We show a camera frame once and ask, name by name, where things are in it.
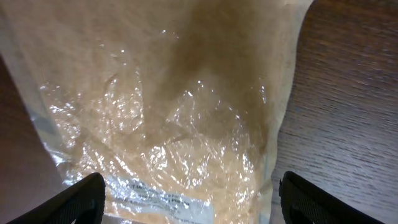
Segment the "beige grain bag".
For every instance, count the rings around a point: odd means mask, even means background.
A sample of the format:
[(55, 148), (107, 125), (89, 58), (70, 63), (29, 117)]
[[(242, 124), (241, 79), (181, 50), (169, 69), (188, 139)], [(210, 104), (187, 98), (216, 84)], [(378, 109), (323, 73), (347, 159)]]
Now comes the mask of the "beige grain bag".
[(1, 54), (67, 187), (107, 215), (268, 223), (310, 1), (11, 0)]

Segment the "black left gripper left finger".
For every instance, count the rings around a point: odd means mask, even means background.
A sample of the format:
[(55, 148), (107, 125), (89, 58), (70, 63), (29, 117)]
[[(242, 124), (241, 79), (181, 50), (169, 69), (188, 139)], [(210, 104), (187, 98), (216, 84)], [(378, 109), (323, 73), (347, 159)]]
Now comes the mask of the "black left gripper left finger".
[(104, 203), (105, 182), (95, 172), (7, 224), (100, 224)]

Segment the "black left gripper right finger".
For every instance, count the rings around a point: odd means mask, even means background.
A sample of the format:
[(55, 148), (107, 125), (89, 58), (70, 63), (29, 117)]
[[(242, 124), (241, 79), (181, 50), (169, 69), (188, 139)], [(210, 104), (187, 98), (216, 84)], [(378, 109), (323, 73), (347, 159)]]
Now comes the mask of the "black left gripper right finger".
[(292, 171), (280, 180), (279, 197), (286, 224), (382, 224)]

